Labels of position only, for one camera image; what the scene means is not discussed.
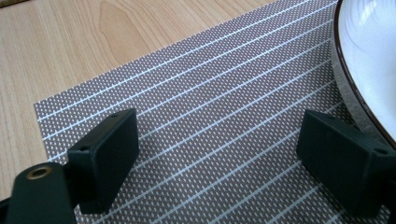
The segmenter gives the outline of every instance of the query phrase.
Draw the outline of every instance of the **woven fabric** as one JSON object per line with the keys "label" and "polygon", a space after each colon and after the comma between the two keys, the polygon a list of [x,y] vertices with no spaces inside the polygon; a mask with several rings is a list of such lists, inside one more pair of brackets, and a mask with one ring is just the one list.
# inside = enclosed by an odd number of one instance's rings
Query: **woven fabric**
{"label": "woven fabric", "polygon": [[334,0],[278,0],[35,104],[49,161],[135,107],[141,154],[80,223],[356,223],[301,165],[304,111],[351,123],[332,74]]}

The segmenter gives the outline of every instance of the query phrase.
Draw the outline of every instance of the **wooden table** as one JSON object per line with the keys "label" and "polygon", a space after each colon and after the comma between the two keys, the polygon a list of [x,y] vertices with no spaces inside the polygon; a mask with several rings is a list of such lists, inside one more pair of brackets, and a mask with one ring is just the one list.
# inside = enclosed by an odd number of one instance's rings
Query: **wooden table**
{"label": "wooden table", "polygon": [[0,8],[0,200],[47,159],[33,104],[275,0],[32,0]]}

